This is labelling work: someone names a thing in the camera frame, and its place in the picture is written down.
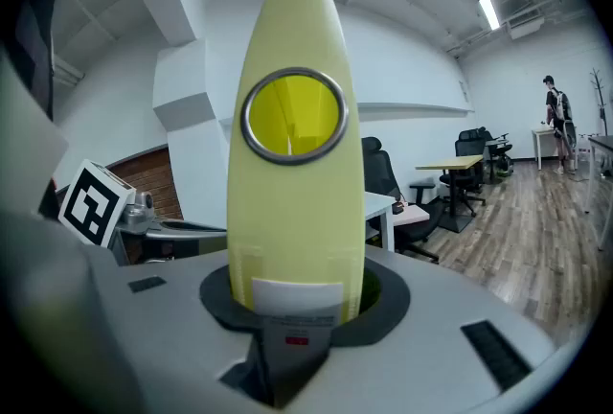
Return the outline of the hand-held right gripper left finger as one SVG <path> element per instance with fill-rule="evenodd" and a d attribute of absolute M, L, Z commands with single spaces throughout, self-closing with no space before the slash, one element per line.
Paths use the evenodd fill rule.
<path fill-rule="evenodd" d="M 221 327 L 199 288 L 227 253 L 158 264 L 117 265 L 93 250 L 90 264 L 113 333 L 134 368 L 148 413 L 269 413 L 221 382 L 248 357 L 251 337 Z"/>

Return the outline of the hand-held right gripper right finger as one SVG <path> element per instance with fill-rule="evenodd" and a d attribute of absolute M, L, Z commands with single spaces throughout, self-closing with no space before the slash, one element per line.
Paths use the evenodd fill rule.
<path fill-rule="evenodd" d="M 409 310 L 379 343 L 333 349 L 289 413 L 520 413 L 560 379 L 575 345 L 556 347 L 531 320 L 466 276 L 369 247 L 410 288 Z M 531 371 L 501 390 L 463 334 L 488 321 Z"/>

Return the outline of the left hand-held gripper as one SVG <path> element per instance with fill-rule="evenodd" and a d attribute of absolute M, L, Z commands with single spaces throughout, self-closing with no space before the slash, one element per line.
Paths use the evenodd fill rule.
<path fill-rule="evenodd" d="M 197 240 L 226 235 L 223 228 L 159 218 L 151 193 L 88 159 L 81 162 L 58 219 L 83 243 L 110 250 L 120 265 L 194 257 Z"/>

